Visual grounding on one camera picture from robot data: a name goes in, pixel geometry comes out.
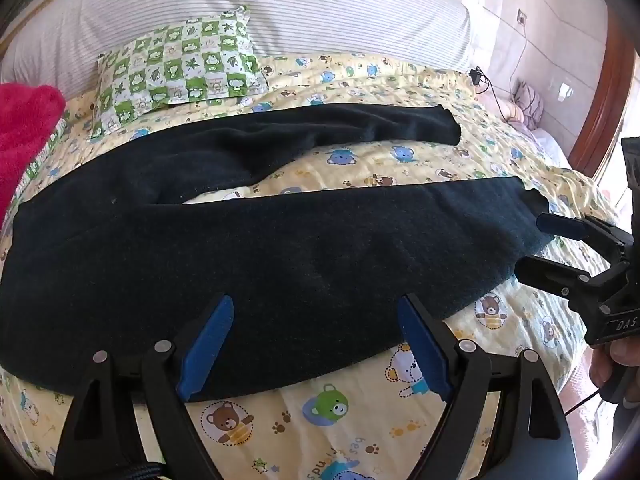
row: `yellow bed sheet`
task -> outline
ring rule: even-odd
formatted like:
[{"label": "yellow bed sheet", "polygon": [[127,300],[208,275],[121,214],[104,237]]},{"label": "yellow bed sheet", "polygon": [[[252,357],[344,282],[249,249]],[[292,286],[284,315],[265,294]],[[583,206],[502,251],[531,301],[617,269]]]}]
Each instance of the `yellow bed sheet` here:
[{"label": "yellow bed sheet", "polygon": [[[266,57],[262,65],[270,83],[266,94],[157,110],[101,139],[88,139],[94,95],[71,100],[68,132],[23,199],[124,142],[189,121],[328,102],[442,104],[462,128],[458,146],[428,142],[327,146],[254,186],[204,194],[190,202],[515,175],[527,189],[540,190],[552,211],[615,221],[613,209],[590,179],[552,167],[529,139],[488,114],[465,75],[364,54]],[[0,240],[2,260],[11,245],[12,217]],[[556,238],[543,253],[592,275],[606,268],[581,242]],[[558,389],[585,346],[584,326],[565,300],[522,286],[514,277],[447,323],[459,338],[474,339],[489,352],[517,355],[524,348],[535,349]],[[410,348],[400,345],[311,381],[237,399],[197,402],[188,410],[225,478],[406,478],[444,408],[413,362]],[[322,416],[323,401],[337,393],[347,399],[348,410],[330,421]],[[0,368],[0,424],[33,466],[52,470],[70,402],[70,397],[40,389]],[[463,478],[475,475],[481,465],[496,405],[497,396],[489,396]],[[136,407],[136,416],[148,458],[161,460],[144,406]],[[231,431],[221,422],[228,418],[237,421]]]}]

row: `red towel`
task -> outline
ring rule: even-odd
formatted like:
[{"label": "red towel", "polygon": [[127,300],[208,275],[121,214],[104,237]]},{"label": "red towel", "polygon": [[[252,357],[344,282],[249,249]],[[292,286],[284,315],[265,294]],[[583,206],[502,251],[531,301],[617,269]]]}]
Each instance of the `red towel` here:
[{"label": "red towel", "polygon": [[65,110],[51,86],[0,84],[0,222],[27,166],[40,153]]}]

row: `human hand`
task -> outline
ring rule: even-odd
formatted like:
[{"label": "human hand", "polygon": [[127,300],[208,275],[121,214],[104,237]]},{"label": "human hand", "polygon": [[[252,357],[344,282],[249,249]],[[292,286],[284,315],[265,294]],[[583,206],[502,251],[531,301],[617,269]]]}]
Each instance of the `human hand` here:
[{"label": "human hand", "polygon": [[[598,388],[611,377],[613,361],[629,367],[640,366],[640,336],[625,337],[612,342],[609,352],[610,355],[607,354],[604,345],[593,349],[589,377]],[[628,402],[640,402],[640,369],[636,380],[626,391],[625,398]]]}]

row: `screw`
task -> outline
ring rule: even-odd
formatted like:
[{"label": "screw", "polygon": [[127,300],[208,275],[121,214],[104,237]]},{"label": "screw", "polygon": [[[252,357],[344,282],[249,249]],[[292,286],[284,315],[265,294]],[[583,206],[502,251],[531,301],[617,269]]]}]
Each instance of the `screw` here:
[{"label": "screw", "polygon": [[167,341],[167,339],[161,339],[154,345],[154,350],[159,354],[168,352],[170,349],[171,349],[171,341]]},{"label": "screw", "polygon": [[94,363],[103,363],[107,360],[108,356],[109,354],[107,354],[107,352],[105,352],[104,350],[98,350],[94,354]]},{"label": "screw", "polygon": [[538,354],[531,349],[526,349],[524,351],[524,358],[530,363],[535,363],[538,360]]},{"label": "screw", "polygon": [[476,343],[471,341],[471,339],[463,339],[458,343],[458,346],[460,346],[460,349],[463,352],[467,352],[468,354],[475,352],[476,348],[478,348],[478,346],[476,346]]}]

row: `wall socket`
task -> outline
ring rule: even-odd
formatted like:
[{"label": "wall socket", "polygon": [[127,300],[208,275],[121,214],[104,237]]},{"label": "wall socket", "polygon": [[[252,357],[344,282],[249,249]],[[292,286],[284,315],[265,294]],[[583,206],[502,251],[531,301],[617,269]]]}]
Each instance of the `wall socket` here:
[{"label": "wall socket", "polygon": [[518,19],[516,21],[523,27],[527,25],[527,15],[522,12],[522,9],[518,9]]}]

